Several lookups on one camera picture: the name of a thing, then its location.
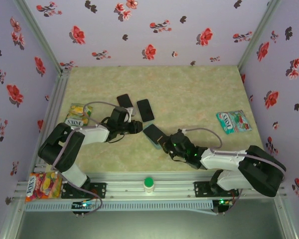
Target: smartphone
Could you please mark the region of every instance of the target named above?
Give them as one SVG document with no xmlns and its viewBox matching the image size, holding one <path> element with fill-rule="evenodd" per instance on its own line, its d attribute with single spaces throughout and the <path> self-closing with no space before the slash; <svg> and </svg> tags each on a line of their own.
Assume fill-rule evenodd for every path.
<svg viewBox="0 0 299 239">
<path fill-rule="evenodd" d="M 154 144 L 155 148 L 161 148 L 158 140 L 162 136 L 166 136 L 159 128 L 154 124 L 149 124 L 146 128 L 143 129 L 143 133 L 149 138 L 149 140 Z"/>
<path fill-rule="evenodd" d="M 135 115 L 136 111 L 134 109 L 134 106 L 131 102 L 131 99 L 129 97 L 128 94 L 124 94 L 124 95 L 121 95 L 121 96 L 117 96 L 116 99 L 118 100 L 119 102 L 119 106 L 121 107 L 124 107 L 124 108 L 133 108 L 133 112 L 132 112 L 132 116 Z"/>
<path fill-rule="evenodd" d="M 155 119 L 148 99 L 137 101 L 136 104 L 138 105 L 139 112 L 144 123 Z"/>
</svg>

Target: gray floor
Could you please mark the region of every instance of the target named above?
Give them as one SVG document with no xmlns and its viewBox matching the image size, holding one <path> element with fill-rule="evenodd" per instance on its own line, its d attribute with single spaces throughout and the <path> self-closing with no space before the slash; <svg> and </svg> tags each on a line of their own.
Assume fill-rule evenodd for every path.
<svg viewBox="0 0 299 239">
<path fill-rule="evenodd" d="M 273 200 L 240 200 L 225 216 L 186 211 L 25 213 L 17 239 L 284 239 Z"/>
</svg>

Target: small container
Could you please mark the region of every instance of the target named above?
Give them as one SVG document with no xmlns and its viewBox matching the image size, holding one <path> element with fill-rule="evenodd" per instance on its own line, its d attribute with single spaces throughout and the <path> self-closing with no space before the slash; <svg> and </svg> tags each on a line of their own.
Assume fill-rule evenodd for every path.
<svg viewBox="0 0 299 239">
<path fill-rule="evenodd" d="M 145 192 L 151 193 L 154 190 L 154 180 L 150 177 L 144 180 L 144 189 Z"/>
</svg>

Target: white cable tray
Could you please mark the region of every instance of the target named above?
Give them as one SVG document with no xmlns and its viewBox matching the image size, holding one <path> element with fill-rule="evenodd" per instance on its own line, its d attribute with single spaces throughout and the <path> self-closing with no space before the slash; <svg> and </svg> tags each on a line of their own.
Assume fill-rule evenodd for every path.
<svg viewBox="0 0 299 239">
<path fill-rule="evenodd" d="M 72 209 L 72 201 L 35 201 L 25 205 L 26 212 L 71 212 L 90 211 L 93 208 Z M 103 201 L 100 211 L 172 211 L 172 210 L 210 210 L 212 200 L 192 201 Z"/>
</svg>

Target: mounting plate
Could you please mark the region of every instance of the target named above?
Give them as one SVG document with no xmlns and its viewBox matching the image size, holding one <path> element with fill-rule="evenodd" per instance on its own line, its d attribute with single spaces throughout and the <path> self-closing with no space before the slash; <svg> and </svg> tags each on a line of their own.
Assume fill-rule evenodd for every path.
<svg viewBox="0 0 299 239">
<path fill-rule="evenodd" d="M 105 198 L 106 194 L 106 183 L 91 183 L 91 192 L 96 193 L 100 198 Z M 78 190 L 70 186 L 68 183 L 63 185 L 63 190 L 61 194 L 62 199 L 92 199 L 93 195 L 91 194 L 80 194 Z"/>
<path fill-rule="evenodd" d="M 223 191 L 218 194 L 214 194 L 209 186 L 209 182 L 194 182 L 194 192 L 196 198 L 206 198 L 206 197 L 238 197 L 238 190 Z"/>
</svg>

